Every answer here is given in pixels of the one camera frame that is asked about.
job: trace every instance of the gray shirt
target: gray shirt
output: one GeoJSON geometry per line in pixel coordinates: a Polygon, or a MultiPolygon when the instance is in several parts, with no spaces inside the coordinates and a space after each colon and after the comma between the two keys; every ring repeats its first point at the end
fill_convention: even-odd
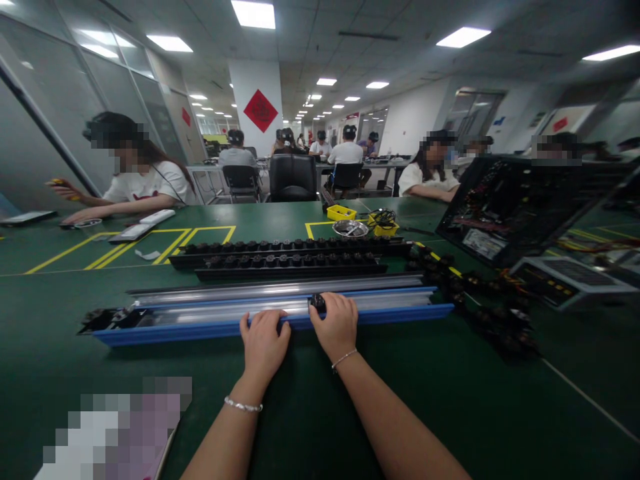
{"type": "Polygon", "coordinates": [[[257,167],[258,163],[255,158],[253,158],[253,154],[249,150],[232,147],[220,152],[218,165],[221,167],[226,167],[227,165],[248,165],[250,167],[257,167]]]}

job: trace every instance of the forearm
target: forearm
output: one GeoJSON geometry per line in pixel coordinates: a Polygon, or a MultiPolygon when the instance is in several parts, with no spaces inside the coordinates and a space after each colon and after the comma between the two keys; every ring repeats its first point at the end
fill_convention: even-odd
{"type": "Polygon", "coordinates": [[[157,197],[133,202],[114,203],[111,205],[110,210],[112,213],[141,213],[172,208],[176,201],[176,199],[169,195],[160,194],[157,197]]]}
{"type": "Polygon", "coordinates": [[[454,456],[360,354],[336,368],[387,480],[469,479],[454,456]]]}
{"type": "MultiPolygon", "coordinates": [[[[258,406],[266,386],[244,375],[229,398],[244,405],[258,406]]],[[[191,459],[181,480],[236,480],[247,477],[258,413],[224,404],[191,459]]]]}

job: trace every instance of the white pillar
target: white pillar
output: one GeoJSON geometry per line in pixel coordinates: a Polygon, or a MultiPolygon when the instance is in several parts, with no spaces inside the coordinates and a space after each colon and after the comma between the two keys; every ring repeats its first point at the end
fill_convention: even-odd
{"type": "Polygon", "coordinates": [[[259,157],[268,155],[275,142],[275,131],[283,127],[280,65],[278,62],[230,59],[229,73],[238,105],[240,130],[245,134],[245,146],[254,147],[259,157]],[[247,105],[258,90],[277,112],[264,132],[245,114],[247,105]]]}

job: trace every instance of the silver bracelet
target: silver bracelet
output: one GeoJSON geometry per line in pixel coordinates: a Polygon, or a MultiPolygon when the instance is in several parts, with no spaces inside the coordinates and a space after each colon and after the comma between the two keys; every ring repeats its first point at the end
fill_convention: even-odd
{"type": "Polygon", "coordinates": [[[336,373],[338,373],[338,372],[336,371],[336,369],[335,369],[335,366],[336,366],[338,363],[342,362],[342,360],[344,360],[344,359],[345,359],[345,358],[347,358],[348,356],[353,355],[354,353],[358,353],[358,349],[353,349],[353,350],[351,350],[348,354],[344,355],[343,357],[340,357],[340,358],[338,359],[338,361],[337,361],[336,363],[334,363],[334,364],[331,366],[331,370],[333,370],[333,374],[334,374],[334,375],[335,375],[336,373]]]}
{"type": "Polygon", "coordinates": [[[251,405],[243,405],[242,403],[236,403],[233,400],[231,400],[229,397],[225,397],[225,403],[227,405],[229,405],[230,407],[235,407],[237,409],[240,409],[242,411],[248,411],[248,412],[257,412],[260,413],[262,412],[262,403],[260,404],[259,407],[252,407],[251,405]]]}

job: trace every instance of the white remote control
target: white remote control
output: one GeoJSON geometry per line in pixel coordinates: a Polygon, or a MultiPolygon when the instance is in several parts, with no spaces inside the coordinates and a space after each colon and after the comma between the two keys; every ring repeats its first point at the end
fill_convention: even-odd
{"type": "Polygon", "coordinates": [[[174,210],[160,210],[159,212],[154,213],[148,217],[140,220],[140,223],[144,223],[146,225],[157,225],[158,223],[172,217],[175,215],[174,210]]]}

